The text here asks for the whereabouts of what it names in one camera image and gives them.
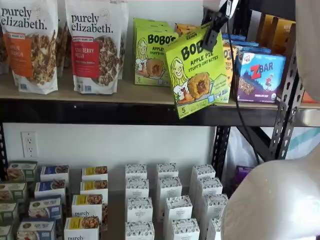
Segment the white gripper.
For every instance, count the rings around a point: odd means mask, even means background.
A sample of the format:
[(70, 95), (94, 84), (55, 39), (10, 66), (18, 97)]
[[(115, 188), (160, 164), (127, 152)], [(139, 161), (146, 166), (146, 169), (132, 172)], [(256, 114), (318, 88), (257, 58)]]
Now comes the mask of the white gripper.
[(235, 13), (239, 0), (203, 0), (203, 18), (201, 25), (209, 24), (203, 38), (202, 48), (212, 51), (224, 23)]

